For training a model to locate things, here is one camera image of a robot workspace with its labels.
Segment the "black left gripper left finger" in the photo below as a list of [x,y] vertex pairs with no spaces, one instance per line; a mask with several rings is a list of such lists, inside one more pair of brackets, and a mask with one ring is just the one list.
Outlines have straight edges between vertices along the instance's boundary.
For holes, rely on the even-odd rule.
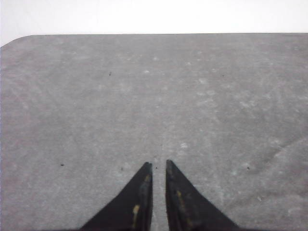
[[152,164],[145,162],[120,193],[80,229],[149,231],[153,211]]

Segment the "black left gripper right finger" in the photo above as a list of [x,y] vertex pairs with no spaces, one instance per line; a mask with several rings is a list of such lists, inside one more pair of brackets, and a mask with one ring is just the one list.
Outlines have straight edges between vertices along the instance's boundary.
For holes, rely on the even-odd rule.
[[235,231],[240,227],[203,197],[172,160],[166,161],[170,231]]

